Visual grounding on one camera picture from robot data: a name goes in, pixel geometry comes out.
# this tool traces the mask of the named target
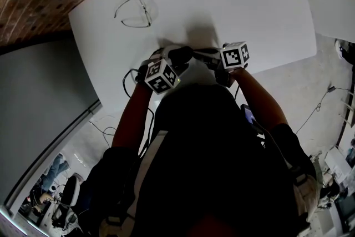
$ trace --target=glasses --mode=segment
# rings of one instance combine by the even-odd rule
[[[129,1],[131,1],[131,0],[126,0],[125,2],[123,2],[123,3],[116,9],[114,18],[116,18],[116,16],[117,16],[117,11],[118,11],[124,4],[126,4],[126,3],[129,2]],[[151,16],[150,16],[149,12],[147,11],[146,5],[145,5],[145,3],[143,2],[143,0],[138,0],[138,1],[140,2],[140,5],[141,5],[142,8],[143,8],[143,11],[144,11],[144,14],[145,14],[145,17],[146,17],[147,24],[144,25],[144,26],[134,25],[134,24],[130,23],[131,20],[129,20],[129,19],[121,20],[121,23],[122,23],[123,25],[125,25],[126,27],[130,27],[130,28],[148,28],[148,27],[151,26],[151,23],[152,23],[153,20],[151,19]]]

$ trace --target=black shirt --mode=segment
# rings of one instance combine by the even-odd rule
[[[297,207],[286,164],[256,139],[228,90],[193,85],[164,98],[152,140],[160,130],[168,134],[142,183],[132,236],[186,235],[206,213],[242,235],[295,234]],[[271,135],[289,163],[316,176],[289,126],[278,125]],[[132,190],[127,181],[134,181],[137,161],[132,150],[110,148],[91,171],[84,187],[93,193],[91,234],[122,200],[124,187],[125,195]]]

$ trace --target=person's leg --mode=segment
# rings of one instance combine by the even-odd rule
[[[59,165],[58,167],[58,171],[56,174],[56,177],[63,171],[68,170],[69,169],[69,164],[67,161],[64,161],[62,164]]]
[[[43,191],[48,191],[49,190],[49,188],[52,185],[55,177],[57,176],[57,172],[58,172],[58,169],[59,169],[61,157],[62,156],[60,154],[57,155],[57,157],[53,161],[52,166],[50,166],[48,174],[43,177],[43,179],[42,179],[42,190]]]

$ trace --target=concrete floor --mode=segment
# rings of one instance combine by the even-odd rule
[[[264,72],[254,74],[255,78],[272,94],[283,109],[294,132],[304,123],[317,106],[328,86],[350,88],[352,66],[339,59],[334,49],[334,39],[317,34],[317,55]],[[335,90],[326,95],[322,108],[315,112],[308,123],[298,133],[301,146],[306,154],[316,154],[319,150],[321,165],[326,152],[336,144],[343,124],[339,114],[344,115],[347,91]],[[238,105],[245,103],[240,92]],[[116,128],[121,114],[106,114],[100,110],[92,122],[101,130]],[[109,144],[112,137],[106,136]],[[82,176],[96,165],[108,148],[102,133],[87,123],[65,146],[63,153],[72,166]]]

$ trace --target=shoe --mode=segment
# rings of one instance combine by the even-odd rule
[[[60,156],[60,159],[61,159],[60,163],[63,163],[64,161],[67,161],[65,156],[63,155],[63,153],[59,153],[58,156]]]
[[[342,46],[340,45],[340,42],[338,39],[335,40],[335,43],[334,43],[334,46],[335,46],[335,50],[337,51],[337,54],[339,56],[339,59],[342,59],[343,58],[343,55],[342,55]]]

